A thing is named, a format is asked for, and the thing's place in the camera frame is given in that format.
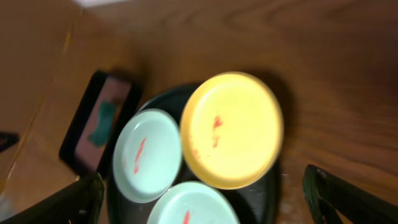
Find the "yellow plate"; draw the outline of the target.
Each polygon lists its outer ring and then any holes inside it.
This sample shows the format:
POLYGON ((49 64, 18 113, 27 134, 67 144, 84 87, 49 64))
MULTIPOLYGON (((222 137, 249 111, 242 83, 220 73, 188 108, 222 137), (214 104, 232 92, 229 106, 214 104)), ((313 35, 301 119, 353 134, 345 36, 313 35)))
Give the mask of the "yellow plate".
POLYGON ((192 93, 180 135, 185 162, 200 180, 218 189, 241 189, 275 164, 284 119, 263 81, 248 73, 225 72, 192 93))

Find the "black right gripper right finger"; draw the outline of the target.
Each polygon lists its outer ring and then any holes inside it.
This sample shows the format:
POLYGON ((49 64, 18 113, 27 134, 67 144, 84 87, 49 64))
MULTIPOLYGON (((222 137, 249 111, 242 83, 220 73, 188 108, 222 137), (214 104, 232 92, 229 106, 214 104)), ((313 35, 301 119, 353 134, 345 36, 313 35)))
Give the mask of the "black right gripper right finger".
POLYGON ((305 168, 303 193, 315 223, 341 223, 339 214, 352 223, 397 223, 397 206, 315 165, 305 168))

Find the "mint plate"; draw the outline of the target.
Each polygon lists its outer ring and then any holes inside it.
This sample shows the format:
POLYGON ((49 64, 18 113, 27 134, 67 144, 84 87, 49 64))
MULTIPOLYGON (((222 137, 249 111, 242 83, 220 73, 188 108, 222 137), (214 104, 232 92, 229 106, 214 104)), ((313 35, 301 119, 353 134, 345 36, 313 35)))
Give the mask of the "mint plate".
POLYGON ((113 175, 126 199, 147 203, 159 198, 181 165, 179 127, 165 111, 141 111, 123 127, 114 149, 113 175))
POLYGON ((182 182, 161 196, 147 224, 239 224, 233 207, 218 190, 202 182, 182 182))

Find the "green yellow sponge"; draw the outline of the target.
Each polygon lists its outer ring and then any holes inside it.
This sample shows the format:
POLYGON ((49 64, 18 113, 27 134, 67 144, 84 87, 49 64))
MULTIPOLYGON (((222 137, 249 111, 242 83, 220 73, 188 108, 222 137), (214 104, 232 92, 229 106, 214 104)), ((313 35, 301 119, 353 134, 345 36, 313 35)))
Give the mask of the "green yellow sponge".
POLYGON ((103 101, 100 104, 96 128, 88 136, 88 139, 94 146, 101 147, 108 141, 117 108, 117 105, 107 101, 103 101))

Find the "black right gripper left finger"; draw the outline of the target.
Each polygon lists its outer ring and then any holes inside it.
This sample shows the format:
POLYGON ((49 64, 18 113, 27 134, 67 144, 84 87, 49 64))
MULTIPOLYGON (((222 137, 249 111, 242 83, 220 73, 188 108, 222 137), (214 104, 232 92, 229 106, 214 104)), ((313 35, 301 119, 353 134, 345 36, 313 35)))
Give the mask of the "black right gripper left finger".
POLYGON ((97 224, 104 201, 99 173, 88 175, 1 224, 97 224))

